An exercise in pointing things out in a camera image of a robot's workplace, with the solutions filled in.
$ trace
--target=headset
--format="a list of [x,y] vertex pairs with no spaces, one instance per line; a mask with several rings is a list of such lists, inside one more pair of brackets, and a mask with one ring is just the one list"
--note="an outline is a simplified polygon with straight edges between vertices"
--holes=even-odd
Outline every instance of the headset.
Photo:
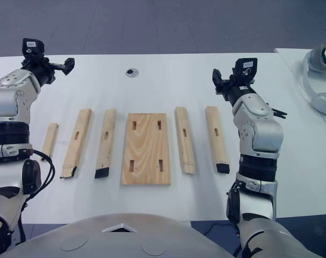
[[311,99],[311,104],[319,112],[326,114],[326,92],[317,93],[310,85],[309,71],[326,74],[325,47],[320,44],[310,51],[303,60],[303,87]]

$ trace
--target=white table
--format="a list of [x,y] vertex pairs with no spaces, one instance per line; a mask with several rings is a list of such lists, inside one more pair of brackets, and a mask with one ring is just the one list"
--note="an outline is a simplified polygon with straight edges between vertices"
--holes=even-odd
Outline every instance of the white table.
[[[49,56],[63,63],[65,55]],[[284,142],[278,160],[278,217],[326,213],[326,124],[318,112],[293,94],[296,79],[277,53],[175,54],[175,55],[75,55],[76,67],[65,77],[45,85],[32,105],[31,142],[40,150],[47,125],[59,123],[53,153],[57,175],[52,184],[31,200],[24,223],[71,223],[83,218],[117,212],[145,212],[177,220],[226,219],[226,192],[235,180],[239,139],[231,106],[215,95],[212,69],[228,78],[238,58],[258,58],[254,88],[272,107],[286,111],[278,119]],[[0,58],[0,77],[20,66],[22,57]],[[136,68],[140,74],[128,78]],[[218,106],[230,157],[230,174],[216,174],[205,118],[207,105]],[[196,149],[197,175],[182,174],[174,109],[189,112]],[[91,108],[86,143],[74,178],[59,179],[79,109]],[[104,110],[116,108],[118,119],[114,156],[108,178],[94,179]],[[165,112],[168,117],[170,186],[122,186],[121,169],[126,118],[129,112]],[[20,167],[9,166],[9,169]],[[42,177],[48,165],[41,162]]]
[[[309,109],[314,109],[311,105],[311,100],[302,88],[303,81],[303,59],[305,55],[311,51],[311,49],[295,49],[295,48],[277,48],[275,50],[281,58],[284,60],[286,65],[289,67],[291,72],[298,80],[298,84],[292,84],[293,95],[295,98],[299,98],[301,101],[304,100],[309,103]],[[316,90],[316,92],[326,92],[326,76],[318,76],[314,74],[314,77],[309,77],[310,84]],[[326,122],[326,114],[320,113]]]

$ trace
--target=wooden plank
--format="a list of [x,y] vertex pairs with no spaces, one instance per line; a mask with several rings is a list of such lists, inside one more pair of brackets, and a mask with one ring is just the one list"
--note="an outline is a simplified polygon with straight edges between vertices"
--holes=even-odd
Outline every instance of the wooden plank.
[[53,146],[56,140],[56,133],[58,131],[58,124],[57,123],[50,123],[48,125],[46,138],[44,141],[44,145],[42,147],[42,152],[45,153],[48,157],[51,157]]
[[105,112],[100,139],[100,148],[96,163],[95,178],[109,175],[111,157],[115,135],[116,109],[108,109]]
[[179,139],[180,163],[182,171],[186,174],[195,174],[194,150],[192,134],[189,129],[187,109],[176,107],[175,109],[176,130]]
[[165,113],[129,114],[122,184],[171,184]]
[[60,178],[73,177],[83,150],[84,141],[91,117],[91,109],[79,111],[75,128],[67,149]]
[[229,159],[226,154],[223,128],[218,108],[216,106],[207,106],[206,116],[215,169],[219,173],[228,174],[230,172]]

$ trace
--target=label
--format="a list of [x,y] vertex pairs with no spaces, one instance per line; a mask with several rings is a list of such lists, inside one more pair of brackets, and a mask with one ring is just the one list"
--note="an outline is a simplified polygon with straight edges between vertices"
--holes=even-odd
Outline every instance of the label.
[[35,41],[27,41],[27,47],[36,47]]
[[253,61],[246,62],[246,63],[243,63],[243,68],[253,67],[253,65],[254,65],[254,62]]

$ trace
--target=wooden board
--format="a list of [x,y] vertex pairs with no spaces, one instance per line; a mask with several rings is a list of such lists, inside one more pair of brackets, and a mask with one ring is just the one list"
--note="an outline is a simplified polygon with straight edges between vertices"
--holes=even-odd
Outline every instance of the wooden board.
[[194,149],[192,134],[189,129],[187,109],[176,107],[176,130],[179,138],[180,162],[182,171],[186,174],[195,174]]
[[51,157],[53,146],[56,140],[56,133],[58,131],[58,124],[57,123],[50,123],[48,125],[46,138],[44,141],[44,145],[42,147],[42,152],[45,153],[48,157]]
[[171,184],[165,113],[129,114],[122,184]]
[[96,163],[95,178],[109,175],[115,135],[116,109],[108,109],[104,114],[100,148]]
[[83,150],[91,117],[91,109],[79,111],[75,128],[67,149],[60,178],[73,177]]
[[226,154],[223,128],[220,121],[221,115],[218,108],[216,106],[207,106],[206,116],[215,169],[219,173],[228,174],[230,172],[229,159]]

